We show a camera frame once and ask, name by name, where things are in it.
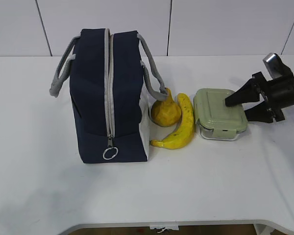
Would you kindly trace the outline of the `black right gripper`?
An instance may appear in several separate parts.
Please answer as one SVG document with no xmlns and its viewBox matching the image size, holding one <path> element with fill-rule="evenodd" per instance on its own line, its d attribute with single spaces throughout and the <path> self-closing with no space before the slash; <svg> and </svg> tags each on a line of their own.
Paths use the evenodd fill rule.
<svg viewBox="0 0 294 235">
<path fill-rule="evenodd" d="M 294 74 L 267 81 L 261 72 L 225 99 L 227 107 L 264 101 L 245 110 L 247 121 L 273 123 L 285 120 L 283 108 L 294 105 Z"/>
</svg>

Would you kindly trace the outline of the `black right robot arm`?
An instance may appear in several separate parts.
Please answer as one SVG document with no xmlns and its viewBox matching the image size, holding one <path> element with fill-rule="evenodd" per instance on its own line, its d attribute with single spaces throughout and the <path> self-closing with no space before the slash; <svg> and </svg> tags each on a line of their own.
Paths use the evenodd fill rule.
<svg viewBox="0 0 294 235">
<path fill-rule="evenodd" d="M 227 107 L 264 101 L 245 110 L 248 121 L 273 123 L 285 120 L 283 108 L 294 105 L 294 75 L 288 74 L 267 81 L 261 72 L 252 75 L 239 90 L 225 99 Z"/>
</svg>

